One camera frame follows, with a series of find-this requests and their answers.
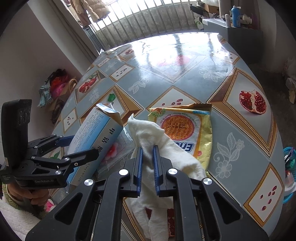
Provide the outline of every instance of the blue gripper pad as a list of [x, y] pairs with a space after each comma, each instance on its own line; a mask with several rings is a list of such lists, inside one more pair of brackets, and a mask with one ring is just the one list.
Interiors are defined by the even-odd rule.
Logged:
[[61, 137], [56, 145], [57, 147], [65, 147], [65, 146], [68, 146], [70, 145], [71, 141], [73, 140], [74, 136], [69, 136], [69, 137]]
[[137, 173], [137, 194], [140, 196], [141, 184], [142, 184], [142, 168], [143, 168], [143, 150], [140, 148], [137, 152], [137, 158], [139, 159], [138, 173]]
[[159, 169], [157, 163], [157, 155], [156, 155], [156, 146], [153, 147], [153, 166], [154, 166], [154, 182], [155, 182], [155, 191], [156, 195], [159, 195], [160, 187], [159, 187]]

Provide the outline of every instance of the wall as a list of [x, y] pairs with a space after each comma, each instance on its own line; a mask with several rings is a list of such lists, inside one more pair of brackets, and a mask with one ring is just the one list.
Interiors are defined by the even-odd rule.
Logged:
[[[29, 140], [50, 135], [53, 130], [51, 114], [37, 108], [38, 90], [57, 68], [65, 68], [70, 76], [78, 79], [80, 71], [44, 30], [27, 4], [13, 17], [0, 38], [0, 53], [0, 106], [14, 99], [32, 99]], [[0, 163], [2, 161], [1, 143]]]
[[45, 31], [62, 50], [81, 74], [84, 74], [91, 62], [78, 48], [47, 0], [29, 0], [29, 7]]
[[273, 7], [265, 0], [258, 0], [258, 7], [264, 36], [261, 66], [270, 72], [281, 72], [287, 58], [296, 56], [296, 41]]

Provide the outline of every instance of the blue and white box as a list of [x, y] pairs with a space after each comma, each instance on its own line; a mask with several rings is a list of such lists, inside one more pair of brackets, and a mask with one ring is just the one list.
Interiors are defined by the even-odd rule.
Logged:
[[81, 182], [92, 177], [122, 130], [119, 112], [103, 104], [97, 104], [91, 110], [71, 141], [67, 154], [95, 148], [99, 151], [99, 157], [74, 168], [67, 179], [67, 191], [72, 191]]

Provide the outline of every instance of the yellow noodle packet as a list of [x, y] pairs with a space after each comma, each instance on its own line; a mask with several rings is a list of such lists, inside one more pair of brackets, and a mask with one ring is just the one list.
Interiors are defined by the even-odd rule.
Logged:
[[207, 170], [213, 143], [211, 109], [211, 104], [150, 108], [148, 120], [164, 129], [178, 146], [198, 159]]

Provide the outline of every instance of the white towel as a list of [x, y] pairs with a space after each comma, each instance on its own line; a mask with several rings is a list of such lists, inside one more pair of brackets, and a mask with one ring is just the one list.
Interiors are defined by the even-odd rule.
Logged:
[[[152, 150], [158, 145], [160, 156], [171, 160], [174, 168], [185, 172], [189, 177], [201, 180], [206, 177], [200, 162], [184, 151], [169, 138], [156, 123], [146, 120], [136, 120], [133, 115], [128, 119], [128, 127], [136, 147], [143, 149], [142, 188], [138, 198], [128, 198], [126, 201], [143, 229], [146, 238], [151, 241], [168, 240], [167, 209], [173, 208], [171, 197], [156, 196], [154, 183], [154, 168]], [[132, 158], [136, 157], [135, 148]], [[152, 210], [148, 219], [145, 208]]]
[[5, 196], [0, 199], [0, 211], [22, 241], [25, 241], [27, 233], [40, 221], [31, 213], [10, 206], [6, 203]]

